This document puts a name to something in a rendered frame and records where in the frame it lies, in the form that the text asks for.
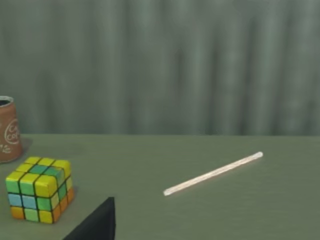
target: table surface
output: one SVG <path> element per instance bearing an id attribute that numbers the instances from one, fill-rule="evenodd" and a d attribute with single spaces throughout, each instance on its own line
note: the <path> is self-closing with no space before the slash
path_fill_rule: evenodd
<path id="1" fill-rule="evenodd" d="M 0 233 L 60 240 L 107 197 L 116 240 L 301 240 L 320 237 L 320 137 L 24 135 L 0 165 Z M 264 157 L 164 197 L 163 190 L 258 151 Z M 76 198 L 58 223 L 12 219 L 5 177 L 27 156 L 70 160 Z"/>

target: stick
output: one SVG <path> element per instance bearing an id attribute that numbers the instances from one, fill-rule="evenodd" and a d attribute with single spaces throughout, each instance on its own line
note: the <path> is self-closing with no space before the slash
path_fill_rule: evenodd
<path id="1" fill-rule="evenodd" d="M 176 193 L 178 191 L 181 191 L 181 190 L 186 189 L 188 187 L 191 187 L 191 186 L 193 186 L 195 184 L 203 182 L 203 181 L 205 181 L 207 179 L 210 179 L 212 177 L 218 176 L 218 175 L 220 175 L 222 173 L 225 173 L 227 171 L 235 169 L 235 168 L 237 168 L 237 167 L 239 167 L 241 165 L 244 165 L 244 164 L 250 163 L 250 162 L 252 162 L 254 160 L 257 160 L 257 159 L 261 158 L 263 155 L 264 154 L 261 151 L 257 152 L 256 154 L 253 154 L 251 156 L 247 156 L 247 157 L 245 157 L 243 159 L 240 159 L 238 161 L 235 161 L 233 163 L 230 163 L 228 165 L 220 167 L 220 168 L 218 168 L 216 170 L 210 171 L 210 172 L 208 172 L 206 174 L 203 174 L 201 176 L 197 176 L 197 177 L 195 177 L 193 179 L 190 179 L 188 181 L 180 183 L 180 184 L 178 184 L 176 186 L 170 187 L 170 188 L 166 189 L 165 191 L 163 191 L 163 194 L 165 196 L 174 194 L 174 193 Z"/>

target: soda can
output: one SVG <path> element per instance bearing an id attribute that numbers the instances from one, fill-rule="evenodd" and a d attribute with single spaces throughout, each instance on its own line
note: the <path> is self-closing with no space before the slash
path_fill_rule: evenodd
<path id="1" fill-rule="evenodd" d="M 23 153 L 14 99 L 0 96 L 0 164 L 11 162 Z"/>

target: gray curtain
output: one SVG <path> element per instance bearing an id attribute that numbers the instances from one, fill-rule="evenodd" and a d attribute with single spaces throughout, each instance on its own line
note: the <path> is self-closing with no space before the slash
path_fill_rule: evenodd
<path id="1" fill-rule="evenodd" d="M 319 0 L 0 0 L 23 133 L 320 134 Z"/>

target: rubik's cube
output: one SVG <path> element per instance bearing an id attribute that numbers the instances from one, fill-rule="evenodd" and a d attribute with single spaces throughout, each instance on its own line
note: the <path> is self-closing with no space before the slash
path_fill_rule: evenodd
<path id="1" fill-rule="evenodd" d="M 55 223 L 74 198 L 66 160 L 29 157 L 5 180 L 15 219 Z"/>

